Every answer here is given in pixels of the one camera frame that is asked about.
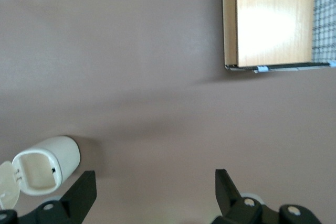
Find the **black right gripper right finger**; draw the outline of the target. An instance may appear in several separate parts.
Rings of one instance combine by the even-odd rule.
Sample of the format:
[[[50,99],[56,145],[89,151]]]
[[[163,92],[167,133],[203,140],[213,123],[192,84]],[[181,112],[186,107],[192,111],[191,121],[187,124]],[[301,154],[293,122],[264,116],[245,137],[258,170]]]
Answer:
[[[215,195],[222,213],[215,223],[321,222],[312,211],[300,205],[282,205],[274,211],[251,196],[243,197],[225,169],[215,171]]]

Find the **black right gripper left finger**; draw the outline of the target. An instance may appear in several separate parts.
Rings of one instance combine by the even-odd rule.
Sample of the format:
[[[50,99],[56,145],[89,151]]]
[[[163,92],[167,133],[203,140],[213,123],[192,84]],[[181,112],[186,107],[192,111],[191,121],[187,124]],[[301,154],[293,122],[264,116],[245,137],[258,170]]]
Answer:
[[[1,223],[83,223],[96,198],[96,173],[88,170],[59,200],[47,201],[20,217],[15,210],[2,210]]]

